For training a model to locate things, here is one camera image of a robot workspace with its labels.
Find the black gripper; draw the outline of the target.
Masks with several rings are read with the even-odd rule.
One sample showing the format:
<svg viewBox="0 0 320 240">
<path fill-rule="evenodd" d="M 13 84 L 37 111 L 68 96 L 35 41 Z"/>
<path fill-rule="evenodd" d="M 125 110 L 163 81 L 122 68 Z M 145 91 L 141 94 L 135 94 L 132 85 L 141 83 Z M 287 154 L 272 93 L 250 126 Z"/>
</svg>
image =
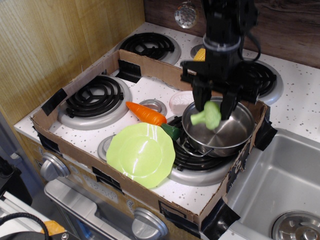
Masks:
<svg viewBox="0 0 320 240">
<path fill-rule="evenodd" d="M 204 47 L 205 61 L 184 60 L 181 81 L 191 84 L 195 108 L 201 112 L 205 103 L 211 99 L 212 91 L 223 95 L 220 104 L 221 119 L 228 120 L 241 100 L 240 91 L 243 88 L 241 80 L 241 63 L 243 46 Z M 259 59 L 257 54 L 250 61 Z"/>
</svg>

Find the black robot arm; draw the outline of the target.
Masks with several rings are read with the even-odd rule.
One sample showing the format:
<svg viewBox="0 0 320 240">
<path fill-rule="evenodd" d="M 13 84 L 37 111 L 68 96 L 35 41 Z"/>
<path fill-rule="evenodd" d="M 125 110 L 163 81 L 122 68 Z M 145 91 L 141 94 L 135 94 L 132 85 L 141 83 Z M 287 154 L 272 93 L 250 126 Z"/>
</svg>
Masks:
<svg viewBox="0 0 320 240">
<path fill-rule="evenodd" d="M 248 70 L 257 59 L 244 60 L 245 38 L 259 49 L 250 33 L 257 25 L 259 11 L 252 0 L 203 0 L 206 33 L 203 37 L 204 61 L 183 61 L 181 80 L 192 86 L 198 111 L 204 109 L 212 91 L 222 94 L 220 112 L 227 120 L 241 100 L 256 103 L 260 81 Z"/>
</svg>

